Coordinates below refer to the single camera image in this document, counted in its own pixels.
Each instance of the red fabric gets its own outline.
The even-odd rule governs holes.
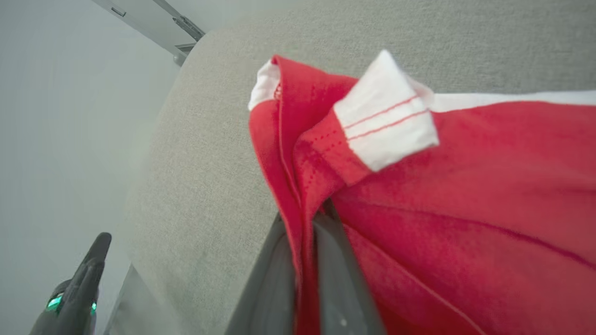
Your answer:
[[[319,333],[311,220],[330,196],[388,333],[596,333],[595,107],[433,113],[440,145],[373,173],[333,111],[357,80],[272,62],[280,89],[250,132],[290,237],[297,334]]]

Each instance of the red stitching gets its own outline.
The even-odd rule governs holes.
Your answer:
[[[371,131],[367,131],[367,132],[366,132],[366,133],[364,133],[364,134],[360,134],[360,135],[356,135],[356,136],[354,136],[354,137],[350,137],[350,138],[348,138],[347,140],[348,140],[348,141],[351,141],[351,140],[353,140],[353,139],[357,139],[357,138],[360,138],[360,137],[364,137],[364,136],[370,135],[370,134],[372,134],[372,133],[375,133],[375,132],[382,131],[383,129],[386,129],[386,128],[389,128],[389,127],[392,127],[392,126],[398,125],[398,124],[400,124],[400,123],[402,123],[402,122],[406,121],[407,119],[410,119],[411,117],[418,116],[418,115],[424,114],[424,113],[426,113],[426,112],[428,112],[428,110],[426,110],[426,109],[425,109],[425,110],[423,110],[423,111],[419,111],[418,113],[410,114],[410,115],[408,115],[408,116],[404,117],[403,119],[399,119],[399,120],[397,120],[397,121],[395,121],[395,122],[393,122],[393,123],[390,123],[390,124],[388,124],[388,125],[384,125],[384,126],[382,126],[381,128],[377,128],[377,129],[373,129],[373,130],[371,130]]]
[[[273,92],[273,99],[281,100],[281,82],[278,83],[275,87],[275,91]]]
[[[355,122],[355,123],[353,123],[353,124],[351,124],[351,125],[347,125],[347,126],[345,126],[343,129],[348,129],[348,128],[354,127],[355,125],[358,125],[358,124],[360,124],[360,123],[362,123],[362,122],[364,122],[364,121],[370,120],[370,119],[372,119],[373,117],[376,117],[376,116],[379,116],[379,115],[381,115],[381,114],[387,113],[388,111],[390,111],[390,110],[394,109],[395,107],[401,106],[401,105],[403,105],[403,104],[407,104],[408,102],[410,102],[410,101],[412,101],[412,100],[414,100],[414,99],[416,99],[416,98],[418,98],[418,96],[417,96],[417,95],[415,95],[415,96],[413,96],[413,97],[411,97],[411,98],[407,98],[406,100],[403,100],[403,101],[401,101],[401,102],[398,102],[398,103],[396,103],[395,105],[393,105],[393,106],[391,106],[391,107],[389,107],[389,108],[387,108],[387,109],[384,109],[384,110],[382,110],[382,111],[379,111],[378,113],[375,113],[375,114],[373,114],[373,115],[367,116],[367,117],[365,117],[364,119],[362,119],[362,120],[360,120],[360,121],[357,121],[357,122]]]

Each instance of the gray couch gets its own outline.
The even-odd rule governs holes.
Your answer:
[[[320,0],[208,33],[119,232],[182,333],[224,331],[277,211],[247,127],[259,67],[280,54],[359,76],[383,48],[436,92],[595,89],[596,2]]]

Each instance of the seam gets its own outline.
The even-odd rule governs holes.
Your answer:
[[[456,313],[457,315],[459,315],[462,319],[466,320],[468,322],[468,324],[470,326],[472,326],[472,328],[474,328],[479,334],[486,335],[486,332],[483,331],[482,328],[480,328],[480,326],[476,322],[474,322],[474,320],[472,320],[472,318],[470,318],[464,311],[462,311],[459,308],[457,308],[455,305],[453,305],[447,299],[445,299],[444,297],[442,297],[439,293],[437,293],[431,287],[429,287],[426,284],[424,284],[416,275],[414,275],[410,270],[408,270],[397,259],[395,259],[393,256],[391,256],[387,252],[385,252],[385,250],[383,250],[381,247],[378,247],[377,245],[375,245],[374,243],[372,243],[371,240],[368,237],[364,236],[360,232],[360,230],[352,227],[351,225],[346,225],[345,223],[344,223],[344,225],[347,226],[352,231],[354,231],[356,234],[358,234],[364,240],[367,240],[374,249],[377,249],[379,252],[381,252],[382,254],[384,254],[385,256],[387,256],[389,259],[393,260],[399,266],[399,268],[402,271],[402,273],[404,273],[406,276],[408,276],[411,280],[413,280],[416,284],[418,284],[423,290],[425,290],[426,292],[428,292],[431,296],[435,297],[438,301],[440,301],[441,303],[443,303],[443,305],[445,305],[448,309],[452,310],[454,313]]]
[[[343,201],[346,202],[355,202],[355,203],[363,203],[363,204],[367,204],[369,206],[375,206],[375,207],[380,207],[383,209],[389,209],[389,210],[399,210],[402,212],[409,212],[409,213],[423,213],[423,214],[427,214],[427,215],[434,215],[434,216],[439,216],[439,217],[443,217],[443,218],[451,218],[451,219],[457,219],[457,220],[463,220],[469,223],[473,223],[473,224],[478,224],[481,225],[483,227],[489,228],[489,229],[493,229],[495,231],[500,232],[501,234],[505,234],[505,235],[509,235],[512,236],[514,238],[517,238],[518,240],[521,241],[525,241],[527,243],[531,243],[537,246],[541,246],[543,248],[546,248],[558,255],[561,255],[563,257],[568,257],[573,259],[574,261],[576,261],[579,264],[582,264],[584,266],[587,266],[588,268],[591,268],[592,270],[596,270],[596,265],[593,264],[592,262],[590,262],[589,260],[583,258],[582,256],[562,249],[561,247],[558,247],[554,244],[551,244],[547,241],[541,240],[537,237],[532,237],[532,236],[528,236],[528,235],[524,235],[520,232],[517,231],[513,231],[511,229],[508,228],[503,228],[503,227],[498,227],[496,225],[490,224],[488,222],[483,222],[483,221],[476,221],[476,220],[471,220],[471,219],[466,219],[466,218],[459,218],[457,216],[452,216],[452,215],[444,215],[444,214],[438,214],[438,213],[434,213],[434,212],[428,212],[425,210],[415,210],[415,209],[407,209],[407,208],[401,208],[401,207],[391,207],[385,204],[378,204],[378,203],[373,203],[370,201],[363,201],[361,199],[357,199],[357,198],[352,198],[352,197],[346,197],[346,196],[342,196],[341,199]]]
[[[422,110],[422,111],[416,112],[416,113],[414,113],[414,114],[410,114],[410,115],[408,115],[408,116],[404,117],[403,119],[399,119],[399,120],[397,120],[397,121],[395,121],[395,122],[393,122],[393,123],[390,123],[390,124],[388,124],[388,125],[384,125],[384,126],[382,126],[382,127],[380,127],[380,128],[373,129],[373,130],[371,130],[371,131],[367,131],[367,132],[365,132],[365,133],[363,133],[363,134],[359,134],[359,135],[356,135],[356,136],[352,136],[352,137],[348,138],[347,140],[348,140],[348,141],[351,141],[351,140],[353,140],[353,139],[362,138],[362,137],[368,136],[368,135],[370,135],[370,134],[373,134],[373,133],[376,133],[376,132],[380,132],[380,131],[382,131],[383,129],[387,129],[387,128],[389,128],[389,127],[392,127],[392,126],[398,125],[398,124],[400,124],[400,123],[402,123],[402,122],[404,122],[404,121],[406,121],[406,120],[408,120],[408,119],[410,119],[410,118],[412,118],[412,117],[415,117],[415,116],[418,116],[418,115],[422,115],[422,114],[424,114],[424,113],[427,113],[428,111],[429,111],[428,109],[425,109],[425,110]]]
[[[385,114],[385,113],[387,113],[388,111],[390,111],[390,110],[394,109],[395,107],[399,107],[399,106],[401,106],[401,105],[403,105],[403,104],[407,104],[407,103],[409,103],[410,101],[412,101],[412,100],[414,100],[414,99],[416,99],[416,98],[418,98],[418,96],[417,96],[417,95],[415,95],[415,96],[413,96],[413,97],[410,97],[410,98],[407,98],[406,100],[400,101],[400,102],[396,103],[395,105],[393,105],[393,106],[391,106],[391,107],[389,107],[389,108],[387,108],[387,109],[384,109],[384,110],[382,110],[382,111],[379,111],[379,112],[377,112],[377,113],[374,113],[373,115],[367,116],[367,117],[365,117],[364,119],[362,119],[362,120],[360,120],[360,121],[356,121],[356,122],[352,123],[351,125],[347,125],[347,126],[345,126],[345,127],[344,127],[344,129],[349,129],[349,128],[351,128],[351,127],[354,127],[355,125],[358,125],[358,124],[360,124],[360,123],[362,123],[362,122],[364,122],[364,121],[370,120],[370,119],[372,119],[373,117],[379,116],[379,115],[381,115],[381,114]]]

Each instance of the white trim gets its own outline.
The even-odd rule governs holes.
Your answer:
[[[280,67],[269,60],[257,72],[257,84],[250,93],[249,110],[253,110],[264,101],[273,100],[280,79]]]
[[[551,104],[596,106],[596,91],[540,92],[531,94],[435,94],[430,110],[435,113],[444,113],[447,111],[513,101],[541,101]]]
[[[333,106],[350,149],[376,172],[439,144],[428,103],[432,91],[403,74],[382,50],[350,92]]]

